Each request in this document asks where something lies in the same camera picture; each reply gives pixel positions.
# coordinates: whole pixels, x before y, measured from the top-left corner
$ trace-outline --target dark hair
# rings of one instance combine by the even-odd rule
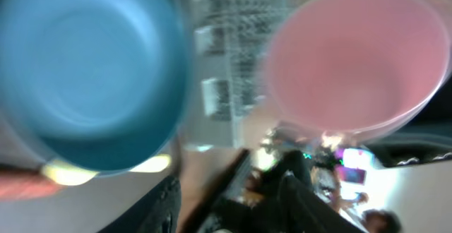
[[[379,233],[400,233],[402,225],[400,224],[398,216],[395,213],[388,211],[382,211],[382,213],[386,226],[384,229],[381,229]]]

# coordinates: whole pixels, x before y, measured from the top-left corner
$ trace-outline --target pink plastic container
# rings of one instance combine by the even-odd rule
[[[451,41],[425,0],[312,0],[277,31],[268,102],[308,137],[361,142],[422,110],[447,77]]]

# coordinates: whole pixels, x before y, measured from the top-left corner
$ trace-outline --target red object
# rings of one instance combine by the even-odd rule
[[[61,189],[62,186],[35,172],[0,172],[0,201],[41,198],[54,195]]]

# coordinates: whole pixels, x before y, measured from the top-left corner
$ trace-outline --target dish rack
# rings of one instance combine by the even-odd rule
[[[263,95],[259,75],[270,36],[306,0],[188,0],[195,84],[187,149],[240,148],[242,121]]]

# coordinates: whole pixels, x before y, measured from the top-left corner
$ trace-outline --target pink bowl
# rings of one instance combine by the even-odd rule
[[[446,78],[450,46],[426,1],[312,0],[270,43],[268,99],[312,135],[373,138],[430,101]]]

